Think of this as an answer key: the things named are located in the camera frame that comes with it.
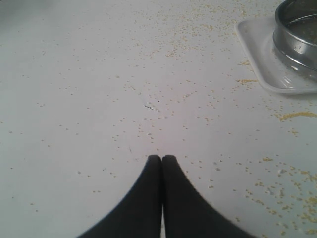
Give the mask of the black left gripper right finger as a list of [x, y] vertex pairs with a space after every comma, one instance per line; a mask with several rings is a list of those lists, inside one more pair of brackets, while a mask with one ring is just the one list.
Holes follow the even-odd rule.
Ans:
[[173, 155], [162, 159], [162, 204], [167, 238], [252, 238], [192, 186]]

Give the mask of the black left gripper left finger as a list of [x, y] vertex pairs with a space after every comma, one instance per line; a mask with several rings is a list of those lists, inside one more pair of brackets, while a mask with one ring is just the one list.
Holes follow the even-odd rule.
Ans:
[[159, 238], [162, 217], [162, 162], [150, 155], [132, 188], [116, 207], [81, 238]]

